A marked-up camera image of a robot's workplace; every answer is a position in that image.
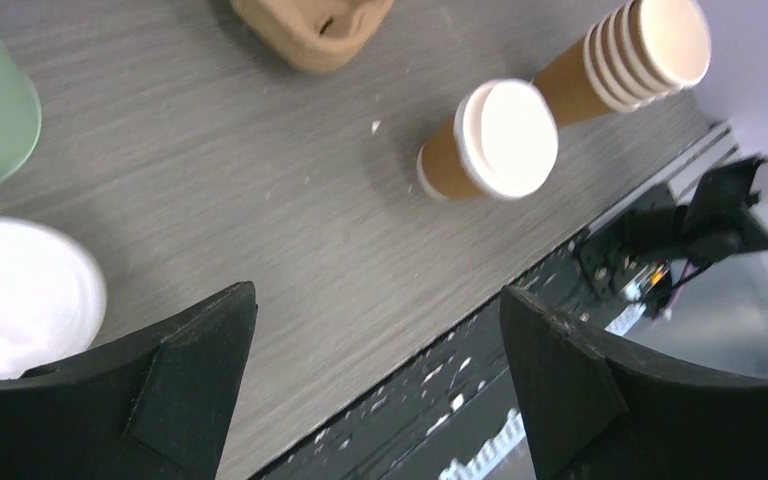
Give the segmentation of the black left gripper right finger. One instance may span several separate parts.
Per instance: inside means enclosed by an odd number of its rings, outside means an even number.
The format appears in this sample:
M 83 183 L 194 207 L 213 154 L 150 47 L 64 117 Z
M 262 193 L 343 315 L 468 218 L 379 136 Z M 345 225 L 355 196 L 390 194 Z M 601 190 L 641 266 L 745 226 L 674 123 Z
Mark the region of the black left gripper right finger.
M 768 380 L 663 354 L 504 288 L 500 328 L 540 479 L 768 479 Z

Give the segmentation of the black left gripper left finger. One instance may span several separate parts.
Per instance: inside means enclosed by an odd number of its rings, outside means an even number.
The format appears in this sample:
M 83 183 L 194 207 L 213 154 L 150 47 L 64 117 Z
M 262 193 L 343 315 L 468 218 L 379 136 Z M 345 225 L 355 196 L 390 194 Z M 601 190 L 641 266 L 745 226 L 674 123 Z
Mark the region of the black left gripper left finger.
M 0 380 L 0 479 L 212 479 L 256 325 L 238 282 L 172 317 Z

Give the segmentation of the single paper coffee cup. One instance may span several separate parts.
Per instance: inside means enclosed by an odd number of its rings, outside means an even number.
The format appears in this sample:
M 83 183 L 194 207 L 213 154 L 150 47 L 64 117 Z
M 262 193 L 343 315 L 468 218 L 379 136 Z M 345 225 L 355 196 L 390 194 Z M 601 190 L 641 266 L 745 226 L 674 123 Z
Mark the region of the single paper coffee cup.
M 432 134 L 419 152 L 419 171 L 431 188 L 445 200 L 486 197 L 462 165 L 451 116 Z

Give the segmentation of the white plastic cup lid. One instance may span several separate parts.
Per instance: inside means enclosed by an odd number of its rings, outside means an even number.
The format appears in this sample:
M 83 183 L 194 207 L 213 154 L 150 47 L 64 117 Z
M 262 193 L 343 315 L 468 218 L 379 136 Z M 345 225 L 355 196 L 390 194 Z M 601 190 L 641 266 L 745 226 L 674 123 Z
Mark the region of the white plastic cup lid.
M 453 138 L 468 179 L 483 194 L 506 201 L 537 191 L 559 151 L 546 100 L 519 79 L 490 80 L 465 96 L 454 116 Z

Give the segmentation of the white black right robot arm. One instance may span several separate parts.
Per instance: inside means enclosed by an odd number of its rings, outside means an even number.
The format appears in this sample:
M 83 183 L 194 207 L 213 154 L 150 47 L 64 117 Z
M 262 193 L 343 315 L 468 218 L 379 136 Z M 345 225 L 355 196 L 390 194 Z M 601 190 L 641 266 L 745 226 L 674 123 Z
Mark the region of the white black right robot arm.
M 640 261 L 684 259 L 699 270 L 768 251 L 768 156 L 705 172 L 687 203 L 630 214 L 621 251 Z

